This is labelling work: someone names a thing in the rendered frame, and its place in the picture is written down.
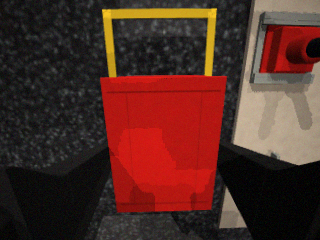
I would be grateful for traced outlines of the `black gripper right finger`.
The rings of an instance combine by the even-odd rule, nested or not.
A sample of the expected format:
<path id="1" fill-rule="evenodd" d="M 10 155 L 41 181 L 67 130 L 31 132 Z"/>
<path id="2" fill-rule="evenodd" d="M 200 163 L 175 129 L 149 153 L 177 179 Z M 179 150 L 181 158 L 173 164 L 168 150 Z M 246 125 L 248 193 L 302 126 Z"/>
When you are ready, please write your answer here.
<path id="1" fill-rule="evenodd" d="M 315 240 L 320 160 L 296 165 L 220 139 L 217 169 L 254 240 Z"/>

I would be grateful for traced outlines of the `yellow rectangular frame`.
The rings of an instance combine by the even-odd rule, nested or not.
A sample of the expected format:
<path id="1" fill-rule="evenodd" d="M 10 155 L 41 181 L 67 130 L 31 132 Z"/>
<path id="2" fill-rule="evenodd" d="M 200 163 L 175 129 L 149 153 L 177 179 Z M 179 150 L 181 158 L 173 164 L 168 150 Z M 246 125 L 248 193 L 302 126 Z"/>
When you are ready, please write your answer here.
<path id="1" fill-rule="evenodd" d="M 217 9 L 174 9 L 174 8 L 146 8 L 134 10 L 102 10 L 106 55 L 109 77 L 116 76 L 113 26 L 112 19 L 120 18 L 208 18 L 207 19 L 207 48 L 205 61 L 205 76 L 212 76 L 214 57 L 214 34 Z"/>

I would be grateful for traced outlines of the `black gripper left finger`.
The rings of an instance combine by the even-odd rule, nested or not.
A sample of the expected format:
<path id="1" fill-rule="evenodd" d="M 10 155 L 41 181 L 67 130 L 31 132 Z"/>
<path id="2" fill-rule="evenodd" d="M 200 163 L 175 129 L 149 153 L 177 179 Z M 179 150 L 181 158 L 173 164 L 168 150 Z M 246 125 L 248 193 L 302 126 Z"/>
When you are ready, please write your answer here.
<path id="1" fill-rule="evenodd" d="M 110 172 L 108 141 L 37 171 L 0 167 L 0 215 L 20 240 L 84 240 Z"/>

